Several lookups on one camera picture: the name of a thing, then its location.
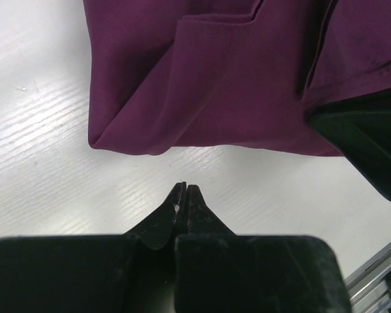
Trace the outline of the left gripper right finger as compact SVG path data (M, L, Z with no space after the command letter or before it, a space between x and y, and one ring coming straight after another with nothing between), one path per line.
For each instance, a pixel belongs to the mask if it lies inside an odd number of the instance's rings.
M186 191L175 241L177 312L350 312L333 250L308 235L236 235Z

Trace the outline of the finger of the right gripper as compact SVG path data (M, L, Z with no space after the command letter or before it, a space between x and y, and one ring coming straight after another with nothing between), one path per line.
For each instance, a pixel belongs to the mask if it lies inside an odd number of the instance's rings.
M319 106L308 125L391 201L391 89Z

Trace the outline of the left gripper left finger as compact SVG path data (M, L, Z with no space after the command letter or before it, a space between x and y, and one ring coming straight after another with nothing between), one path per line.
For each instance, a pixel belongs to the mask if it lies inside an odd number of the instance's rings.
M136 312L175 278L186 184L124 234L0 238L0 312Z

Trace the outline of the purple surgical cloth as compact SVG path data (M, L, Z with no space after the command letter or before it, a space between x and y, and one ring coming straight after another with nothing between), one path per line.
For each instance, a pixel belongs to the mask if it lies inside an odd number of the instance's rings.
M89 145L332 157L314 108L391 88L391 1L85 1Z

